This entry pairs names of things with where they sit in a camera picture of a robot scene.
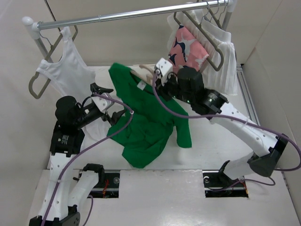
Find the beige wooden hanger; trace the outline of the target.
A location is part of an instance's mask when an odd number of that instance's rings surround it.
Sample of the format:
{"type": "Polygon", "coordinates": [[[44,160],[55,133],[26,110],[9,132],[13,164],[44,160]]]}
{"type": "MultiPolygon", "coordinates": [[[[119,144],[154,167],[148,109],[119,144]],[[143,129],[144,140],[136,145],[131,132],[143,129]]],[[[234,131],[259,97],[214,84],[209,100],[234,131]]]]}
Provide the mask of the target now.
{"type": "Polygon", "coordinates": [[[132,65],[130,66],[131,73],[143,80],[148,85],[152,85],[154,76],[154,64],[132,65]]]}

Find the green t shirt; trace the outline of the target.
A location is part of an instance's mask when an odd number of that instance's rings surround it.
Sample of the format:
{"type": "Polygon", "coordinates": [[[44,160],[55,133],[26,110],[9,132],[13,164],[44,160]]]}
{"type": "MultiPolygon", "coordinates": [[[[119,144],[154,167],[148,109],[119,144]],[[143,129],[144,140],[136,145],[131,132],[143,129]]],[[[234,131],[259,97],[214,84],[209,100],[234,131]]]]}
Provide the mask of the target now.
{"type": "Polygon", "coordinates": [[[133,115],[126,112],[108,131],[124,147],[122,156],[131,166],[142,169],[159,157],[174,129],[178,146],[192,147],[188,119],[166,111],[150,85],[140,88],[141,80],[131,73],[131,68],[113,63],[109,74],[117,97],[134,111],[133,115]]]}

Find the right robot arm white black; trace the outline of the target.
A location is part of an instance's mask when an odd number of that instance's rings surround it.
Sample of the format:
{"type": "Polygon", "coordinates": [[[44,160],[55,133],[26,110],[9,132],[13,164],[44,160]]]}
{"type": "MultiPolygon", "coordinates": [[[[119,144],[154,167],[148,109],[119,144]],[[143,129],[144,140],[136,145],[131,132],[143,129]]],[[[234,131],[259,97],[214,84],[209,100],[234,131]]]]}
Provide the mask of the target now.
{"type": "Polygon", "coordinates": [[[171,68],[156,66],[152,87],[157,97],[176,98],[188,103],[195,118],[206,118],[238,137],[251,148],[251,153],[236,160],[227,160],[217,179],[227,186],[234,179],[256,173],[270,177],[284,152],[288,140],[283,134],[265,129],[248,119],[221,93],[204,87],[202,75],[191,67],[173,73],[171,68]]]}

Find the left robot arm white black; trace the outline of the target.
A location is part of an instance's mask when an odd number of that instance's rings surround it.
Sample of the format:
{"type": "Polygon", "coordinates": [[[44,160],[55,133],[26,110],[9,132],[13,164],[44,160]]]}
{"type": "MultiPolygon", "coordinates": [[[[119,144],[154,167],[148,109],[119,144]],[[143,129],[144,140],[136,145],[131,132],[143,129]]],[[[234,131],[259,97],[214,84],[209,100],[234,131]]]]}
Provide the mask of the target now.
{"type": "Polygon", "coordinates": [[[109,116],[107,109],[113,105],[112,89],[92,83],[89,96],[82,103],[73,96],[64,96],[56,103],[57,118],[50,146],[50,173],[46,194],[37,216],[29,221],[31,226],[77,226],[80,209],[94,186],[104,183],[103,165],[88,163],[73,189],[72,163],[81,154],[85,133],[83,128],[97,119],[116,123],[125,111],[109,116]]]}

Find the grey hanger left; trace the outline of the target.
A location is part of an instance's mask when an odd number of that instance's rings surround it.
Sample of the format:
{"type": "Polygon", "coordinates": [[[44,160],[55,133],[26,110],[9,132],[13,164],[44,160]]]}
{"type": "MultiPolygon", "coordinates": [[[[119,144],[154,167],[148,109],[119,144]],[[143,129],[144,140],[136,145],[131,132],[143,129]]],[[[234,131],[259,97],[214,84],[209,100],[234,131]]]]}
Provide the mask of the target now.
{"type": "Polygon", "coordinates": [[[74,44],[74,40],[78,35],[78,27],[74,26],[74,29],[75,33],[71,33],[70,27],[68,26],[60,31],[56,41],[50,44],[50,50],[48,50],[47,56],[42,59],[35,74],[30,79],[28,89],[29,93],[35,99],[42,97],[50,83],[53,83],[54,87],[61,94],[66,94],[67,84],[73,81],[72,76],[80,64],[78,52],[74,44]],[[63,54],[59,61],[55,63],[51,57],[60,43],[63,44],[63,54]],[[33,89],[34,82],[41,75],[46,77],[46,82],[39,92],[35,92],[33,89]]]}

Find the pink patterned shorts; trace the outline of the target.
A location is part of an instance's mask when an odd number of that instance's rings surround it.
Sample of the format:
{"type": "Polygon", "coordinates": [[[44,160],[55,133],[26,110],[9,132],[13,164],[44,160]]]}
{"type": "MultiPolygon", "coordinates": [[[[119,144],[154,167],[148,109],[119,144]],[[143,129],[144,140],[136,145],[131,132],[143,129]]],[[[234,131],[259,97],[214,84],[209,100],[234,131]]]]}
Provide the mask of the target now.
{"type": "Polygon", "coordinates": [[[171,39],[168,60],[173,65],[173,72],[181,68],[194,68],[199,71],[209,57],[208,52],[200,42],[182,24],[175,30],[175,37],[171,39]]]}

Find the white tank top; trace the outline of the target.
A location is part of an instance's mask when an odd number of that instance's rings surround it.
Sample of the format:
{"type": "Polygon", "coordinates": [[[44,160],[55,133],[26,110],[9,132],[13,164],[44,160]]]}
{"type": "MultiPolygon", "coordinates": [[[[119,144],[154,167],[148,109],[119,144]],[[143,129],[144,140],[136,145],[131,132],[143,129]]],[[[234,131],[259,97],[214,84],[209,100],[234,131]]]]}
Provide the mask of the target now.
{"type": "Polygon", "coordinates": [[[95,71],[88,68],[80,56],[69,27],[60,31],[63,39],[63,54],[56,63],[43,59],[37,72],[50,79],[61,96],[73,96],[82,104],[92,94],[90,85],[95,82],[95,71]]]}

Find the white pleated skirt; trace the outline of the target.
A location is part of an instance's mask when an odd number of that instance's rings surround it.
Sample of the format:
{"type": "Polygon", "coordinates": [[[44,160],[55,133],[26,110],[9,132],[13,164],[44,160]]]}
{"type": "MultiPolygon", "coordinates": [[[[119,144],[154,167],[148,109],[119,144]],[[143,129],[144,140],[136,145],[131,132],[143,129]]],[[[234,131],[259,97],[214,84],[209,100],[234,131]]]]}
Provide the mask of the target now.
{"type": "Polygon", "coordinates": [[[222,94],[237,95],[237,61],[231,33],[205,20],[202,9],[169,15],[167,22],[172,29],[167,48],[171,46],[175,30],[182,24],[209,54],[199,70],[203,76],[204,86],[222,94]]]}

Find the aluminium frame rail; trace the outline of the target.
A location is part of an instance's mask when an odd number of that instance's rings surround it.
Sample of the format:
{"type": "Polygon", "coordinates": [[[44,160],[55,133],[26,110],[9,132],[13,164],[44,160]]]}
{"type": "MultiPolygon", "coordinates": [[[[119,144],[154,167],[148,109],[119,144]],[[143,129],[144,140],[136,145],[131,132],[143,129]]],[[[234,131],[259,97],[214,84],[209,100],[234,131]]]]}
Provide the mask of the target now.
{"type": "Polygon", "coordinates": [[[242,93],[242,96],[244,99],[244,103],[246,106],[247,114],[253,122],[260,125],[260,121],[257,116],[255,106],[253,104],[251,93],[249,91],[249,88],[248,88],[248,85],[247,85],[247,82],[246,82],[246,79],[244,76],[243,67],[240,64],[237,65],[237,78],[238,78],[238,83],[239,83],[240,90],[241,90],[241,93],[242,93]]]}

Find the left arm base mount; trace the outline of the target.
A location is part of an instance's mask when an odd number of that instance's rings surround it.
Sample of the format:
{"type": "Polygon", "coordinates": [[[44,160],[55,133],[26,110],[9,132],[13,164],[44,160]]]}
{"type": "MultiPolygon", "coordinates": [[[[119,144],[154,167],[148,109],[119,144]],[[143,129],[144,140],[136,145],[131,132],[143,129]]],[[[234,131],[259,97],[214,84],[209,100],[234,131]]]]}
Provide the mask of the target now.
{"type": "Polygon", "coordinates": [[[74,180],[79,181],[82,177],[82,172],[91,170],[99,176],[98,183],[90,191],[89,195],[93,198],[118,198],[119,197],[119,170],[105,170],[103,165],[88,163],[83,170],[79,171],[79,175],[74,177],[74,180]]]}

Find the silver clothes rail bar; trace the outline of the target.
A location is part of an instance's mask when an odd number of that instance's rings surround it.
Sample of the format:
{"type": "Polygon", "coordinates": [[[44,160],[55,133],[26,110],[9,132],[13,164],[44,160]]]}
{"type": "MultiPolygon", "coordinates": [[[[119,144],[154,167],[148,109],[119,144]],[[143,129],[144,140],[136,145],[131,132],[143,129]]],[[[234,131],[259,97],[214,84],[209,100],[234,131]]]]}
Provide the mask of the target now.
{"type": "Polygon", "coordinates": [[[115,13],[115,14],[108,14],[108,15],[97,15],[97,16],[92,16],[92,17],[61,20],[61,21],[54,21],[54,22],[38,22],[37,28],[39,31],[42,31],[42,30],[60,28],[60,27],[65,27],[65,26],[115,21],[115,20],[121,20],[121,19],[160,15],[160,14],[167,14],[167,13],[173,13],[173,12],[179,12],[179,11],[186,11],[186,10],[194,10],[194,9],[202,9],[202,8],[215,8],[215,7],[219,7],[219,6],[225,6],[227,10],[233,10],[235,8],[236,3],[237,3],[236,0],[210,0],[210,1],[203,1],[203,2],[197,2],[197,3],[189,3],[189,4],[182,4],[182,5],[159,7],[159,8],[150,8],[150,9],[122,12],[122,13],[115,13]]]}

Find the right white rack post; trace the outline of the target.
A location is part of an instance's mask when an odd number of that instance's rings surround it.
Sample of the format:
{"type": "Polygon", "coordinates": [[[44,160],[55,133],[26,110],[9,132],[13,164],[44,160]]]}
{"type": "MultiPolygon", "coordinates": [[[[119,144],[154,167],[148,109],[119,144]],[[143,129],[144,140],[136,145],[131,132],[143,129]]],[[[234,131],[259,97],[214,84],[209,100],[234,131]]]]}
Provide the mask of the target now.
{"type": "Polygon", "coordinates": [[[224,17],[224,20],[223,20],[223,23],[222,23],[222,29],[224,31],[227,30],[227,27],[228,27],[229,22],[230,22],[231,15],[235,10],[236,4],[237,4],[237,0],[228,0],[228,4],[226,6],[225,17],[224,17]]]}

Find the white rack post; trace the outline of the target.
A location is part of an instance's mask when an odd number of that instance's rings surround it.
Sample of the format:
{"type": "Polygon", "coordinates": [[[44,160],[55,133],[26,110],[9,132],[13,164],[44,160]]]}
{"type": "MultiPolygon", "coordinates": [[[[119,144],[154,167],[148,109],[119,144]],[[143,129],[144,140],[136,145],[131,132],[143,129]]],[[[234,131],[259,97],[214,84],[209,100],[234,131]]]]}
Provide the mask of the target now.
{"type": "Polygon", "coordinates": [[[222,23],[222,29],[224,31],[227,30],[227,27],[228,27],[229,22],[230,22],[231,15],[235,10],[236,4],[237,4],[237,0],[228,0],[228,4],[226,6],[225,17],[224,17],[224,20],[223,20],[223,23],[222,23]]]}
{"type": "Polygon", "coordinates": [[[41,54],[46,57],[48,51],[41,40],[41,35],[38,30],[38,23],[34,22],[34,20],[28,16],[24,16],[22,18],[22,24],[27,30],[30,37],[34,40],[35,44],[37,45],[38,49],[40,50],[41,54]]]}

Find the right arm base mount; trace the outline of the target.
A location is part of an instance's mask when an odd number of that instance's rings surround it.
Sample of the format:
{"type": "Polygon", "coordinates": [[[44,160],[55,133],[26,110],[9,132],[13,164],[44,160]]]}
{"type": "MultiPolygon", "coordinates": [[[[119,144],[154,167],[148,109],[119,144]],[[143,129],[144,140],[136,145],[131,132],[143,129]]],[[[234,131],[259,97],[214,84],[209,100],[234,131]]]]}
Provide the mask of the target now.
{"type": "Polygon", "coordinates": [[[203,171],[203,184],[206,198],[248,198],[245,182],[239,179],[230,179],[224,174],[225,167],[230,162],[226,161],[219,170],[203,171]]]}

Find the left white rack post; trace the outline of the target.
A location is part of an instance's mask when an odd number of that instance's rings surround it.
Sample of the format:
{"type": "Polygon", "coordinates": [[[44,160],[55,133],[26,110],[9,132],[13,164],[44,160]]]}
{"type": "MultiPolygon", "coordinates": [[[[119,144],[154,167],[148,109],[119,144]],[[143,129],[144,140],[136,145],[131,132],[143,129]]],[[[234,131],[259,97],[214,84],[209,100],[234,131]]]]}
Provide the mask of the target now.
{"type": "Polygon", "coordinates": [[[46,57],[48,51],[41,40],[41,35],[38,30],[38,23],[34,22],[34,20],[28,16],[24,16],[22,18],[22,24],[27,30],[30,37],[34,40],[35,44],[37,45],[38,49],[40,50],[41,54],[46,57]]]}

